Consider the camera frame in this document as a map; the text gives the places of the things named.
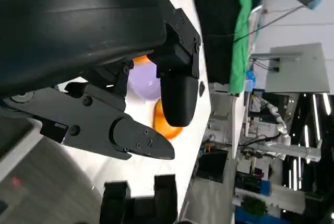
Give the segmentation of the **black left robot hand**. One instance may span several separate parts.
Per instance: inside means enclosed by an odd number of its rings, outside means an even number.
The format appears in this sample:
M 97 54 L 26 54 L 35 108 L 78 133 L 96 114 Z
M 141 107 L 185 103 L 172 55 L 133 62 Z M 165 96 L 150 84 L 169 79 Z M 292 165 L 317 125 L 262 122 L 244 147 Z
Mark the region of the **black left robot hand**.
M 172 144 L 125 113 L 133 60 L 156 65 L 167 122 L 193 119 L 200 35 L 170 0 L 1 0 L 1 115 L 66 146 L 172 160 Z

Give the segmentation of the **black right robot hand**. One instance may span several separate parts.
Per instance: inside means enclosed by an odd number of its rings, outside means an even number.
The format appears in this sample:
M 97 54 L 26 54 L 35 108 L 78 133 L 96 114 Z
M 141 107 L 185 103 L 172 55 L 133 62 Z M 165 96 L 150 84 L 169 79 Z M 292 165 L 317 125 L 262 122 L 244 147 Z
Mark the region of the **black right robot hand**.
M 99 223 L 175 223 L 178 218 L 175 175 L 156 175 L 154 195 L 130 196 L 126 181 L 104 184 Z

